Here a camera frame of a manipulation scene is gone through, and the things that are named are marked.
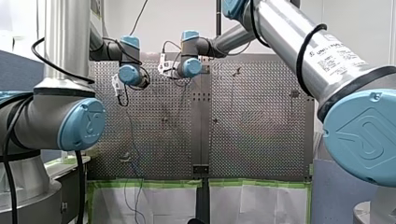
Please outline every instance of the white plastic sheet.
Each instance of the white plastic sheet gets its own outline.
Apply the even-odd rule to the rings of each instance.
[[[90,223],[135,224],[136,215],[139,224],[186,224],[195,217],[196,182],[145,182],[136,207],[142,215],[134,211],[139,181],[125,182],[90,184]]]
[[[305,224],[310,216],[310,185],[255,180],[214,180],[211,223]]]

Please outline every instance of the cable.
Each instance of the cable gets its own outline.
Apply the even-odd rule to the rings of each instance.
[[[76,152],[76,159],[78,164],[78,177],[79,177],[79,209],[77,224],[83,224],[84,220],[84,207],[85,207],[85,174],[84,163],[82,162],[81,151]]]
[[[124,200],[125,200],[126,206],[127,206],[131,211],[135,212],[135,214],[134,214],[134,222],[135,222],[136,224],[139,224],[139,222],[137,221],[136,214],[139,214],[139,215],[143,218],[144,223],[146,224],[146,217],[145,217],[145,215],[143,215],[143,213],[137,211],[136,209],[133,209],[133,208],[131,207],[131,205],[129,205],[129,203],[128,203],[127,194],[126,194],[126,185],[127,185],[128,181],[129,181],[129,179],[126,179],[125,185],[124,185]]]
[[[186,84],[184,84],[184,85],[178,84],[178,83],[176,82],[176,79],[174,78],[175,70],[174,70],[173,68],[174,68],[175,63],[176,63],[176,61],[177,61],[177,58],[180,56],[180,54],[181,54],[181,52],[178,53],[178,55],[176,56],[176,58],[174,59],[174,61],[173,61],[173,63],[172,63],[171,79],[172,79],[172,81],[174,82],[174,84],[175,84],[176,86],[179,86],[179,87],[181,87],[181,88],[186,88],[186,87],[191,83],[192,78],[190,78],[190,80],[189,80]]]
[[[253,28],[253,33],[256,36],[256,39],[265,47],[271,48],[259,35],[256,28],[256,20],[254,19],[254,0],[250,0],[250,18],[251,18],[251,27]]]
[[[119,47],[119,49],[121,50],[121,56],[120,56],[120,63],[136,63],[136,64],[139,64],[139,65],[142,65],[143,63],[142,62],[140,62],[139,60],[137,60],[134,56],[132,56],[132,55],[130,55],[129,53],[127,53],[126,51],[125,51],[125,48],[122,46],[122,44],[120,43],[120,41],[119,40],[117,40],[117,39],[113,39],[113,38],[110,38],[110,37],[102,37],[104,40],[109,40],[109,41],[112,41],[112,42],[114,42],[115,44],[117,44],[117,46]],[[132,60],[134,60],[134,62],[123,62],[122,61],[122,54],[125,54],[128,58],[131,58]],[[109,51],[107,50],[107,57],[111,60],[111,57],[110,57],[110,55],[109,55]]]
[[[125,103],[125,104],[123,104],[123,103],[121,102],[120,95],[117,96],[117,100],[119,100],[119,105],[122,106],[122,107],[126,107],[126,106],[129,105],[128,90],[126,89],[126,85],[125,85],[125,84],[124,84],[124,92],[125,92],[125,97],[126,97],[126,103]]]
[[[213,46],[213,49],[215,49],[216,51],[218,51],[219,53],[221,53],[221,54],[223,54],[223,55],[225,55],[225,56],[236,56],[236,55],[239,55],[239,54],[245,52],[245,50],[247,50],[248,47],[250,46],[250,43],[251,43],[251,42],[248,42],[247,45],[246,45],[241,51],[236,52],[236,53],[225,53],[225,52],[222,52],[221,50],[219,50],[218,48],[216,48],[216,46]]]
[[[17,110],[17,112],[14,114],[11,123],[9,124],[7,128],[7,133],[4,138],[4,144],[3,144],[3,162],[4,162],[4,167],[6,169],[6,174],[7,174],[7,179],[8,179],[8,184],[9,184],[9,191],[10,191],[10,196],[11,196],[11,215],[12,215],[12,224],[18,224],[18,200],[17,200],[17,190],[14,182],[14,176],[12,174],[11,167],[9,165],[9,159],[8,159],[8,144],[9,140],[11,138],[11,134],[14,131],[15,125],[17,124],[17,121],[21,115],[22,110],[33,100],[33,96],[28,96],[25,100],[23,100]]]
[[[143,11],[145,10],[146,4],[148,3],[149,0],[146,0],[145,4],[143,4],[142,9],[140,10],[139,15],[137,16],[136,22],[134,23],[134,29],[132,30],[132,32],[130,33],[130,35],[132,35],[134,33],[134,30],[136,29],[137,23],[140,20],[140,17],[142,16]]]
[[[146,75],[147,75],[147,78],[148,78],[148,80],[147,80],[147,85],[144,86],[144,87],[128,86],[128,87],[129,87],[131,90],[133,90],[133,91],[143,91],[143,90],[145,90],[145,89],[148,87],[148,85],[151,83],[151,77],[150,77],[150,75],[149,75],[148,70],[146,70],[146,68],[144,68],[143,66],[140,66],[140,69],[142,69],[142,70],[146,73]]]
[[[50,62],[49,60],[47,60],[47,59],[44,58],[43,56],[41,56],[41,55],[35,50],[35,48],[36,48],[39,44],[41,44],[42,42],[44,42],[44,40],[45,40],[45,38],[43,37],[43,38],[37,40],[37,41],[32,45],[32,52],[33,52],[33,54],[34,54],[39,60],[43,61],[43,63],[46,63],[47,65],[49,65],[49,66],[52,67],[53,69],[57,70],[58,72],[61,72],[61,73],[65,74],[65,75],[67,75],[67,76],[70,76],[70,77],[73,77],[73,78],[76,78],[76,79],[80,79],[80,80],[86,81],[86,82],[88,82],[88,84],[93,84],[93,83],[95,83],[95,81],[92,80],[92,79],[90,79],[90,78],[87,78],[87,77],[80,77],[80,76],[71,74],[71,73],[67,72],[66,70],[62,69],[61,67],[59,67],[58,65],[56,65],[56,64],[54,64],[54,63],[52,63],[52,62]]]
[[[170,41],[170,40],[166,40],[166,41],[163,43],[163,53],[165,53],[166,44],[172,44],[173,46],[175,46],[175,47],[177,47],[178,49],[181,50],[181,47],[180,47],[179,45],[175,44],[175,42],[172,42],[172,41]]]
[[[303,61],[304,61],[304,54],[306,51],[306,47],[308,47],[309,41],[311,41],[312,37],[314,34],[321,30],[327,30],[327,25],[326,24],[319,24],[311,33],[309,33],[301,45],[300,51],[298,52],[297,55],[297,62],[296,62],[296,76],[298,83],[300,84],[301,89],[308,95],[312,96],[311,92],[309,92],[308,88],[305,86],[304,79],[303,79]]]
[[[132,148],[134,148],[134,150],[136,151],[136,154],[137,154],[136,164],[133,164],[133,163],[132,163],[132,169],[133,169],[133,171],[134,171],[134,175],[135,175],[137,178],[140,178],[140,179],[141,179],[141,180],[140,180],[139,191],[138,191],[138,193],[137,193],[137,199],[135,199],[135,202],[134,202],[134,209],[131,207],[131,205],[128,204],[128,200],[127,200],[127,197],[126,197],[126,183],[127,183],[128,180],[129,180],[129,179],[127,179],[127,181],[125,182],[125,186],[124,186],[125,203],[127,204],[128,208],[129,208],[131,211],[135,212],[135,214],[134,214],[134,221],[135,221],[135,223],[139,224],[139,222],[138,222],[138,220],[137,220],[137,215],[136,215],[136,214],[139,214],[140,216],[142,216],[142,218],[143,218],[143,220],[144,220],[144,223],[146,224],[146,217],[145,217],[141,212],[139,212],[139,211],[137,210],[137,205],[138,205],[138,203],[139,203],[139,196],[140,196],[140,193],[141,193],[141,191],[142,191],[142,188],[143,188],[143,181],[144,181],[144,176],[143,176],[143,174],[142,174],[142,171],[140,170],[140,159],[141,159],[141,154],[140,154],[140,151],[139,151],[139,149],[137,148],[137,146],[136,146],[136,144],[135,144],[135,142],[134,142],[134,124],[133,124],[133,122],[132,122],[132,117],[131,117],[131,115],[128,113],[128,109],[126,109],[125,112],[126,112],[126,114],[127,114],[127,118],[128,118],[128,120],[129,120],[129,124],[130,124],[130,127],[131,127]]]

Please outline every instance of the metal pole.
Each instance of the metal pole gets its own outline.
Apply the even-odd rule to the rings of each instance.
[[[45,57],[74,75],[89,75],[90,1],[47,0]],[[45,66],[44,80],[36,88],[92,91],[85,81]]]

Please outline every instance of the pegboard wall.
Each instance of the pegboard wall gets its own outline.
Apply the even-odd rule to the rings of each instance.
[[[128,90],[126,107],[119,105],[111,85],[118,64],[92,63],[97,98],[106,108],[106,127],[94,149],[89,179],[136,173],[150,179],[191,177],[190,87],[180,88],[159,76],[158,61],[144,61],[151,84],[144,91]],[[121,100],[126,102],[125,95]]]
[[[312,103],[285,64],[275,55],[217,61],[212,86],[210,176],[308,176],[312,157],[305,152],[312,152],[312,143],[305,135],[313,135],[306,113]]]
[[[313,104],[275,55],[212,61],[210,75],[177,82],[185,88],[159,76],[159,58],[142,56],[151,84],[144,91],[128,90],[127,107],[118,104],[111,86],[118,64],[92,63],[107,117],[89,179],[136,173],[148,179],[190,179],[197,163],[209,166],[209,177],[307,177],[312,144],[305,136],[313,132],[307,121],[314,116],[307,115],[307,108]],[[199,93],[210,103],[198,103]]]

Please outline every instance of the light blue joint cap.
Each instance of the light blue joint cap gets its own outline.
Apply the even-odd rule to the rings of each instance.
[[[184,31],[183,34],[181,34],[181,41],[187,41],[197,37],[199,37],[198,31],[193,31],[193,30]]]
[[[334,160],[357,178],[396,187],[396,91],[369,90],[337,102],[324,120]]]
[[[195,77],[201,73],[202,64],[196,58],[190,58],[183,63],[184,77]]]
[[[58,147],[63,151],[92,147],[105,128],[105,116],[105,108],[99,100],[80,100],[64,118],[58,133]]]
[[[121,37],[121,42],[136,49],[140,49],[140,40],[133,35],[123,35]]]
[[[222,0],[222,12],[230,20],[238,19],[247,0]]]
[[[137,69],[129,64],[125,64],[120,68],[119,78],[122,83],[128,86],[137,86],[141,80]]]

